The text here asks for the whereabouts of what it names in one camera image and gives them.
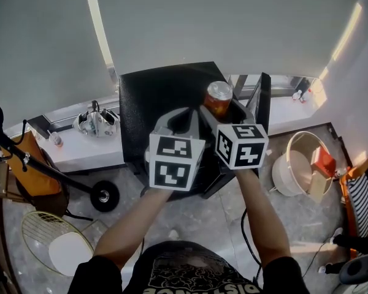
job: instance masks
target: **floor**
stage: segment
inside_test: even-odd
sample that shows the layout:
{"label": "floor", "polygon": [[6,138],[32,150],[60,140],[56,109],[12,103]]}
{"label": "floor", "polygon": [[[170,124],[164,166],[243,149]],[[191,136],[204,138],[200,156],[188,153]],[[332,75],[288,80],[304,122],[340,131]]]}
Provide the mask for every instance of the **floor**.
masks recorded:
{"label": "floor", "polygon": [[[316,127],[309,131],[323,140],[337,160],[338,166],[346,165],[339,142],[333,140],[326,126]],[[340,204],[338,183],[332,184],[319,205],[305,195],[285,197],[277,191],[268,191],[274,186],[271,178],[272,164],[284,153],[291,136],[292,134],[270,138],[270,151],[260,169],[260,180],[264,192],[288,232],[293,257],[300,264],[304,274],[315,252],[325,239],[342,225],[343,210]],[[87,194],[78,190],[71,191],[69,210],[77,215],[99,219],[83,232],[95,246],[99,237],[106,230],[106,226],[111,226],[139,198],[143,186],[127,168],[96,172],[75,178],[89,185],[102,179],[108,179],[116,183],[120,189],[120,204],[114,211],[107,214],[97,212],[92,207]],[[233,179],[208,200],[190,197],[167,203],[147,233],[145,247],[167,240],[170,232],[175,230],[180,239],[194,241],[211,249],[236,267],[244,277],[252,279],[256,275],[258,266],[248,251],[240,229],[240,218],[244,209],[245,205],[236,179]],[[21,220],[24,214],[32,210],[33,207],[28,205],[4,202],[7,245],[14,271],[17,274],[17,281],[23,293],[67,293],[71,278],[60,276],[43,267],[23,244],[20,235]],[[84,220],[70,219],[70,222],[80,230],[88,225],[88,222]],[[245,230],[256,253],[247,221]],[[310,293],[332,293],[337,286],[337,277],[317,273],[318,267],[328,262],[334,248],[335,246],[326,244],[315,257],[304,278]],[[138,256],[139,254],[135,254],[122,271],[124,287],[131,278],[132,268]],[[263,284],[262,275],[259,283]]]}

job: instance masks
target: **orange can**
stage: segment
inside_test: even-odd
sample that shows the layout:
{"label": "orange can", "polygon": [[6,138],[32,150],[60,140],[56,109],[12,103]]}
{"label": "orange can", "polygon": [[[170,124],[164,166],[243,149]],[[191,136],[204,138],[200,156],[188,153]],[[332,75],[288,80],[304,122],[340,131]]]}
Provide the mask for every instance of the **orange can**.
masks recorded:
{"label": "orange can", "polygon": [[233,97],[233,89],[224,81],[214,81],[207,88],[204,105],[216,118],[223,118]]}

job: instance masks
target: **striped cloth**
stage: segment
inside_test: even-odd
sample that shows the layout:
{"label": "striped cloth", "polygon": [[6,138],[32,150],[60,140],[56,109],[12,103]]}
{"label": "striped cloth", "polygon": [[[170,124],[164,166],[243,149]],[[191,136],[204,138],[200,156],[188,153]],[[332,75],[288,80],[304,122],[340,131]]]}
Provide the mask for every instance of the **striped cloth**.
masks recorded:
{"label": "striped cloth", "polygon": [[356,216],[359,237],[368,235],[368,179],[365,174],[348,180],[349,197]]}

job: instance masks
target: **black wheel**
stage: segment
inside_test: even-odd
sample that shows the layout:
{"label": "black wheel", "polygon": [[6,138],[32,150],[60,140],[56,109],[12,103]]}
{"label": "black wheel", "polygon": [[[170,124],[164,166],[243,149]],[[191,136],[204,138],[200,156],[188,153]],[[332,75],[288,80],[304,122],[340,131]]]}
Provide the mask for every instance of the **black wheel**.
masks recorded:
{"label": "black wheel", "polygon": [[91,204],[98,211],[108,213],[116,208],[120,201],[120,192],[116,185],[109,181],[100,181],[93,186],[90,193]]}

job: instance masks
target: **black cable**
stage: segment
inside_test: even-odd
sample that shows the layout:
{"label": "black cable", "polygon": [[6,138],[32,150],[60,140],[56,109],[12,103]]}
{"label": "black cable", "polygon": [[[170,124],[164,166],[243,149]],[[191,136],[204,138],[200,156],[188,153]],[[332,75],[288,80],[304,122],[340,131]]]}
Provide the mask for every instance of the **black cable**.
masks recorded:
{"label": "black cable", "polygon": [[330,236],[330,237],[328,237],[328,238],[326,238],[326,239],[324,240],[323,244],[319,247],[318,251],[317,251],[317,252],[315,253],[315,255],[313,256],[312,261],[311,261],[311,263],[309,264],[309,266],[308,266],[308,268],[307,268],[306,272],[304,273],[304,275],[302,276],[302,278],[304,278],[304,277],[305,277],[305,275],[307,274],[307,272],[308,272],[309,268],[311,268],[311,265],[312,265],[313,261],[315,260],[316,255],[317,255],[317,254],[319,254],[320,249],[321,249],[321,248],[322,248],[322,247],[327,243],[327,240],[328,240],[329,238],[332,238],[332,236]]}
{"label": "black cable", "polygon": [[245,219],[246,214],[247,214],[247,209],[244,210],[243,216],[241,217],[241,233],[243,233],[244,240],[245,240],[245,242],[248,246],[248,249],[250,250],[250,253],[251,253],[253,259],[259,265],[258,273],[256,274],[256,280],[258,280],[259,275],[260,275],[260,270],[262,269],[262,264],[260,263],[260,261],[256,258],[255,254],[253,253],[252,248],[250,246],[250,242],[248,241],[248,238],[247,238],[247,236],[244,232],[244,219]]}

